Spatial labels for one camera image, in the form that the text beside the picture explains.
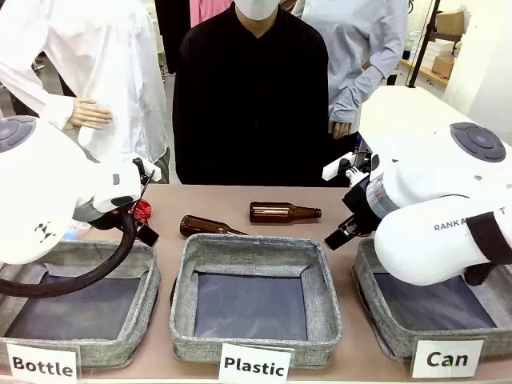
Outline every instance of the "pink shirt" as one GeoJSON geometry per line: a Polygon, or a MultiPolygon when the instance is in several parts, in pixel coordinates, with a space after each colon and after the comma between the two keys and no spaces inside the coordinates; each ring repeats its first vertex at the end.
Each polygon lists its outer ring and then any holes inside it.
{"type": "Polygon", "coordinates": [[[190,25],[196,26],[227,10],[233,0],[190,0],[190,25]]]}

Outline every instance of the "neck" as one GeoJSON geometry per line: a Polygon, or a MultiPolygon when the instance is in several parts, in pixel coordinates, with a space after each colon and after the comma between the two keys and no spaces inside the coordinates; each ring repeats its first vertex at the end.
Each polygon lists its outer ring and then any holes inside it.
{"type": "Polygon", "coordinates": [[[253,20],[245,16],[237,6],[235,7],[235,11],[240,23],[257,38],[260,38],[270,28],[272,28],[272,25],[275,23],[275,18],[278,15],[278,8],[276,8],[268,18],[264,18],[263,20],[253,20]]]}

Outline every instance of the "brown tabletop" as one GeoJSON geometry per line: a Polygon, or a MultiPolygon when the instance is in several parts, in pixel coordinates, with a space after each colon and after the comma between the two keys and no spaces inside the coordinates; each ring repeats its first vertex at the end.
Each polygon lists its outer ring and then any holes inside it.
{"type": "MultiPolygon", "coordinates": [[[[150,186],[146,199],[153,207],[150,225],[160,234],[157,247],[162,283],[156,311],[133,362],[122,370],[83,372],[94,379],[216,379],[218,368],[211,364],[179,362],[173,356],[169,329],[170,291],[178,273],[185,239],[179,223],[185,214],[225,222],[248,234],[310,238],[322,243],[350,214],[342,204],[344,189],[267,188],[238,186],[150,186]],[[249,222],[252,201],[292,202],[321,208],[318,223],[291,226],[253,226],[249,222]]],[[[87,239],[115,240],[117,231],[91,231],[87,239]]],[[[409,381],[409,367],[385,356],[362,308],[350,276],[358,239],[332,252],[326,248],[338,293],[343,320],[343,337],[324,370],[294,370],[290,380],[308,381],[409,381]]],[[[495,359],[478,368],[475,379],[512,378],[512,360],[495,359]]]]}

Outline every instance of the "black shirt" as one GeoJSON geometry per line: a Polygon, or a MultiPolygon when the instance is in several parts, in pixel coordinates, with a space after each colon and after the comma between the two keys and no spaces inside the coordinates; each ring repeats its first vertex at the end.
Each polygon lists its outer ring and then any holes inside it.
{"type": "Polygon", "coordinates": [[[318,186],[327,132],[320,34],[279,9],[256,38],[234,4],[193,28],[174,88],[176,170],[185,184],[318,186]]]}

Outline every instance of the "label sign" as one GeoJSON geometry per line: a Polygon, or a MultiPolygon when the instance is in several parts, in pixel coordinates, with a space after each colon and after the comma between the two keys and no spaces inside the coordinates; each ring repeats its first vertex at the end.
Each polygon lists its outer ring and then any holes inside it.
{"type": "Polygon", "coordinates": [[[76,384],[77,355],[63,350],[44,350],[7,344],[14,379],[37,384],[76,384]]]}
{"type": "Polygon", "coordinates": [[[471,378],[474,376],[483,340],[419,340],[413,378],[471,378]]]}
{"type": "Polygon", "coordinates": [[[222,344],[218,380],[235,384],[285,384],[291,352],[222,344]]]}

